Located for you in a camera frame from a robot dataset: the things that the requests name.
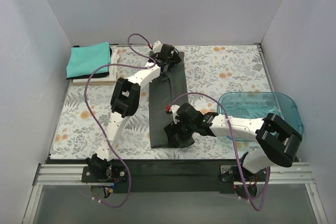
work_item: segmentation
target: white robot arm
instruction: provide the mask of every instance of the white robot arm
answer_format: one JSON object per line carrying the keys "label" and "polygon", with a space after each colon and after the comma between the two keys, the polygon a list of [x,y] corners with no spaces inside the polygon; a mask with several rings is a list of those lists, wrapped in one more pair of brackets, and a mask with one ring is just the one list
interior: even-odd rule
{"label": "white robot arm", "polygon": [[[149,67],[151,65],[153,65],[153,63],[147,62],[145,66]],[[131,77],[127,78],[127,80],[122,79],[122,78],[120,80],[119,78],[118,83],[116,83],[115,85],[116,86],[115,91],[117,91],[116,89],[118,89],[117,86],[120,86],[120,87],[124,86],[125,88],[127,88],[126,87],[127,85],[132,84],[137,87],[137,93],[139,93],[140,90],[144,86],[146,86],[150,81],[160,76],[160,70],[161,68],[158,65],[155,65],[153,68],[140,70],[139,72],[135,73]],[[125,91],[121,90],[120,96],[122,96],[126,100],[130,97],[130,95],[133,95],[133,93],[131,92],[132,91],[129,91],[129,90],[125,90]],[[120,111],[111,112],[110,121],[107,126],[106,133],[107,133],[109,140],[111,141],[111,145],[113,148],[116,148],[119,136],[131,116],[132,115],[125,116],[122,113],[120,113]],[[110,150],[110,147],[106,140],[101,141],[98,149],[96,150],[96,154],[97,154],[97,157],[100,158],[101,160],[106,159],[107,161],[110,161],[113,158],[115,158],[115,155]]]}
{"label": "white robot arm", "polygon": [[[230,136],[228,119],[224,115],[208,112],[203,115],[190,104],[173,105],[167,108],[173,115],[173,122],[166,126],[165,132],[170,145],[180,147],[194,132],[203,136]],[[254,141],[261,148],[245,153],[240,159],[248,174],[277,164],[290,167],[294,161],[302,136],[281,117],[268,114],[266,118],[243,119],[229,117],[236,138]]]}
{"label": "white robot arm", "polygon": [[[181,62],[178,53],[171,45],[157,41],[152,50],[154,52],[152,57],[156,60],[154,67],[153,62],[149,61],[145,65],[147,69],[140,70],[127,79],[119,78],[114,87],[110,121],[106,129],[106,134],[113,148],[116,148],[119,136],[127,121],[138,109],[141,89],[159,77],[160,73],[166,72]],[[101,141],[95,152],[95,157],[107,162],[115,158],[106,140]]]}

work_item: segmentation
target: black cloth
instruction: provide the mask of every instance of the black cloth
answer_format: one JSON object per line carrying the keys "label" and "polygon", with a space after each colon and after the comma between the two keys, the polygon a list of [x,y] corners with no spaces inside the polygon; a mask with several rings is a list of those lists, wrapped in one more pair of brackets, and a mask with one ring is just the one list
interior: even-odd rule
{"label": "black cloth", "polygon": [[[187,92],[184,71],[184,52],[179,53],[182,61],[175,67],[154,79],[149,84],[149,134],[151,148],[168,148],[168,138],[164,127],[173,121],[165,113],[175,98]],[[181,97],[176,105],[188,103],[188,96]]]}

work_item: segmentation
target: transparent plastic container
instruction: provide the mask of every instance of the transparent plastic container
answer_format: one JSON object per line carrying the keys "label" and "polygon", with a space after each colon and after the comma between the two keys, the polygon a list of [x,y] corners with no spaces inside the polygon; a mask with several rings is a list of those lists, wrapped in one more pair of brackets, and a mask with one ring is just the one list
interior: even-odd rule
{"label": "transparent plastic container", "polygon": [[[219,99],[228,115],[236,118],[264,118],[268,113],[281,116],[290,126],[303,135],[304,127],[298,107],[289,96],[278,92],[229,92]],[[217,112],[224,114],[217,106]]]}

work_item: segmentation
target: metal frame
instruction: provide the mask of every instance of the metal frame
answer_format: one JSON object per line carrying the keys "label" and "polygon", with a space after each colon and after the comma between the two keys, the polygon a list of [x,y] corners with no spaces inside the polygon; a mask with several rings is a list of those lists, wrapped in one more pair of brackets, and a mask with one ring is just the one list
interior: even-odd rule
{"label": "metal frame", "polygon": [[[82,183],[82,173],[85,164],[73,165],[39,165],[33,190],[29,199],[23,224],[33,223],[34,216],[41,197],[43,185],[101,185],[101,183]],[[328,223],[322,204],[316,190],[314,177],[308,163],[293,163],[292,167],[271,167],[270,184],[305,184],[317,223]]]}
{"label": "metal frame", "polygon": [[[83,168],[87,165],[39,165],[35,185],[101,185],[102,183],[82,183]],[[292,167],[271,167],[270,184],[311,184],[314,178],[308,163],[293,163]]]}
{"label": "metal frame", "polygon": [[38,203],[41,198],[43,186],[36,185],[33,186],[33,189],[30,194],[30,199],[27,205],[25,215],[23,217],[22,224],[32,224],[38,207]]}

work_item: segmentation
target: floral tablecloth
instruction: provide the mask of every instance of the floral tablecloth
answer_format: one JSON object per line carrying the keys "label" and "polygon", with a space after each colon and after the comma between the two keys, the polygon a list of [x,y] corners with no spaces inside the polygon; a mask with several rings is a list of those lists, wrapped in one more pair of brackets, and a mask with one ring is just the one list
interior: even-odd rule
{"label": "floral tablecloth", "polygon": [[[148,47],[135,49],[145,55]],[[198,91],[219,99],[230,91],[270,91],[263,64],[256,46],[177,46],[185,52],[185,72],[188,92]],[[122,63],[143,66],[146,60],[128,47],[118,49]],[[136,69],[118,67],[118,77],[129,77]],[[107,127],[110,100],[114,86],[89,86],[90,106]],[[85,159],[97,149],[102,132],[84,103],[84,86],[70,86],[60,122],[50,150],[51,159]],[[216,104],[199,95],[190,95],[189,102],[206,113],[216,111]],[[232,141],[226,137],[194,134],[195,144],[182,149],[150,148],[149,86],[141,91],[136,114],[126,124],[118,141],[117,151],[126,159],[199,159],[234,158]],[[257,143],[238,142],[239,154],[258,148]]]}

